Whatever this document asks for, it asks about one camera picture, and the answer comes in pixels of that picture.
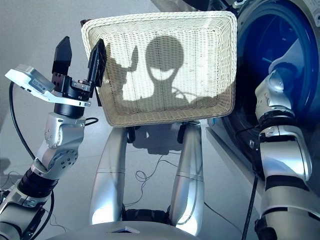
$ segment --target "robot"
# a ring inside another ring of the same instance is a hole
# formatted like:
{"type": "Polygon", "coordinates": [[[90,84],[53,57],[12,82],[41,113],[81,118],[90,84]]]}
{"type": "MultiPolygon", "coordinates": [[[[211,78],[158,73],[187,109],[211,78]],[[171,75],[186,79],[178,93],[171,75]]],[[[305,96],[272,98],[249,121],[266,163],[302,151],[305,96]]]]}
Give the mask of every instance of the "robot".
{"type": "MultiPolygon", "coordinates": [[[[35,232],[45,212],[44,204],[52,197],[60,177],[77,161],[78,147],[84,138],[83,113],[90,106],[95,87],[102,85],[106,48],[99,40],[92,49],[87,80],[74,81],[68,76],[71,56],[70,41],[65,37],[56,48],[51,82],[33,67],[24,65],[5,75],[22,89],[55,106],[54,112],[48,115],[44,141],[36,158],[0,205],[0,240],[37,237],[35,232]]],[[[261,216],[255,222],[259,240],[316,240],[320,236],[320,202],[306,185],[312,174],[312,160],[303,134],[295,125],[286,88],[286,83],[299,72],[293,65],[289,59],[278,60],[255,90],[260,145],[256,148],[258,157],[253,168],[265,180],[261,216]]],[[[166,221],[155,217],[133,220],[128,217],[130,212],[123,209],[123,158],[132,130],[114,128],[103,153],[109,161],[100,162],[95,179],[96,189],[92,193],[95,201],[90,206],[93,225],[51,239],[198,239],[194,235],[201,227],[204,201],[201,128],[197,122],[182,126],[179,133],[182,154],[166,221]],[[102,184],[113,187],[103,192],[102,184]],[[191,193],[197,197],[197,203],[188,201],[191,193]],[[110,208],[101,208],[106,201],[110,208]],[[194,235],[178,228],[181,215],[188,211],[189,217],[184,222],[189,223],[189,228],[198,228],[194,235]]],[[[148,214],[163,213],[148,210],[148,214]]]]}

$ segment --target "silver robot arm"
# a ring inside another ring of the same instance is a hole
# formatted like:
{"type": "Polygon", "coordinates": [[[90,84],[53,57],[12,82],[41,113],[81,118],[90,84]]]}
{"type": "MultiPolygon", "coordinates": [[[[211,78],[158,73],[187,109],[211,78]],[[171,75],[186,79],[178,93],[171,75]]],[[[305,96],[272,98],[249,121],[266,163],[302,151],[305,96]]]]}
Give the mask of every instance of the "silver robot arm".
{"type": "Polygon", "coordinates": [[[275,68],[257,87],[256,117],[265,177],[259,240],[316,240],[320,236],[320,200],[308,188],[312,161],[302,131],[295,125],[287,82],[296,72],[275,68]]]}
{"type": "Polygon", "coordinates": [[[68,74],[71,63],[69,37],[57,46],[52,68],[52,83],[34,68],[19,65],[6,77],[35,97],[55,103],[49,113],[44,141],[23,178],[0,205],[0,240],[29,240],[44,215],[48,200],[60,177],[78,159],[84,139],[85,107],[95,87],[100,87],[106,66],[102,40],[92,49],[87,80],[73,81],[68,74]]]}

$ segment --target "robotic hand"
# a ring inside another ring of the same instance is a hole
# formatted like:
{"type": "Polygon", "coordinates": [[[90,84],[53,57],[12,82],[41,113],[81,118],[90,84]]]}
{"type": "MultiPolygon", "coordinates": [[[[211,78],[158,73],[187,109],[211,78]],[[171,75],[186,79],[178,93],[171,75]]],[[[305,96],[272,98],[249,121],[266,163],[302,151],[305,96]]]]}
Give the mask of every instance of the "robotic hand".
{"type": "Polygon", "coordinates": [[[298,71],[285,65],[275,65],[255,90],[265,192],[254,229],[259,240],[316,240],[320,201],[306,185],[312,161],[287,89],[298,71]]]}
{"type": "Polygon", "coordinates": [[[55,50],[51,82],[25,65],[5,75],[22,89],[55,105],[54,112],[48,115],[44,141],[36,158],[0,205],[0,240],[32,238],[44,215],[43,205],[62,174],[77,161],[78,147],[84,138],[83,113],[90,106],[95,87],[101,87],[106,67],[103,40],[91,51],[87,80],[74,81],[68,76],[71,58],[66,36],[55,50]]]}

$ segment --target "silver robot leg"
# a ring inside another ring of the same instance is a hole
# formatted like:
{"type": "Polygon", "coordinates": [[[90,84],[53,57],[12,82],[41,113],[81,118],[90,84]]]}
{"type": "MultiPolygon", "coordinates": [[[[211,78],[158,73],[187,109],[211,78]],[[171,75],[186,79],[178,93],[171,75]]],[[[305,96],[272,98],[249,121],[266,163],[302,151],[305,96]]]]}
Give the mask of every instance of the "silver robot leg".
{"type": "Polygon", "coordinates": [[[121,220],[126,171],[126,128],[114,127],[106,141],[94,180],[89,223],[121,220]]]}
{"type": "Polygon", "coordinates": [[[171,196],[172,225],[196,236],[202,225],[204,198],[201,127],[188,123],[171,196]]]}

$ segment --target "washing machine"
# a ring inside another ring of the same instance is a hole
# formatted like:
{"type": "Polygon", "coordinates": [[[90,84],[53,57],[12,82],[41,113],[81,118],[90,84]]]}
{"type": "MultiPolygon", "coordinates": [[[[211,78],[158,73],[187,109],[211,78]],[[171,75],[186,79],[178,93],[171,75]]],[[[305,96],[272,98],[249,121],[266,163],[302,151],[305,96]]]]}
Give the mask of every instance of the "washing machine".
{"type": "Polygon", "coordinates": [[[222,122],[227,135],[247,160],[258,142],[256,87],[269,66],[298,40],[295,58],[301,73],[290,82],[297,124],[313,162],[309,184],[320,196],[320,0],[184,0],[199,11],[232,11],[237,17],[236,100],[222,122]]]}

